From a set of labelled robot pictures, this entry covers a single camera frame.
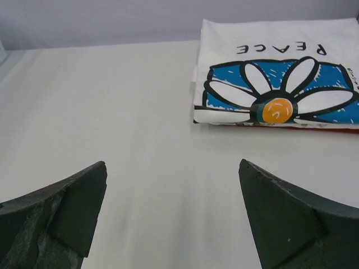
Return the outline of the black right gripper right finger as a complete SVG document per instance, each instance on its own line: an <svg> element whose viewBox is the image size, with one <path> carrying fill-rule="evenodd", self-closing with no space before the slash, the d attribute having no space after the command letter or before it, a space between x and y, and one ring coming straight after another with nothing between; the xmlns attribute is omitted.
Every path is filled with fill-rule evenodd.
<svg viewBox="0 0 359 269"><path fill-rule="evenodd" d="M262 268L358 268L358 209L245 159L240 186Z"/></svg>

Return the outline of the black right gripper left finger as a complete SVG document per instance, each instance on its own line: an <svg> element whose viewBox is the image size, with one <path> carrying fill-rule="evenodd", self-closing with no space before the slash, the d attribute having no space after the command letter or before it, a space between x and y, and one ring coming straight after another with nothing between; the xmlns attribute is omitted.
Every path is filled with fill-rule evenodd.
<svg viewBox="0 0 359 269"><path fill-rule="evenodd" d="M1 268L81 268L107 188L105 162L1 203Z"/></svg>

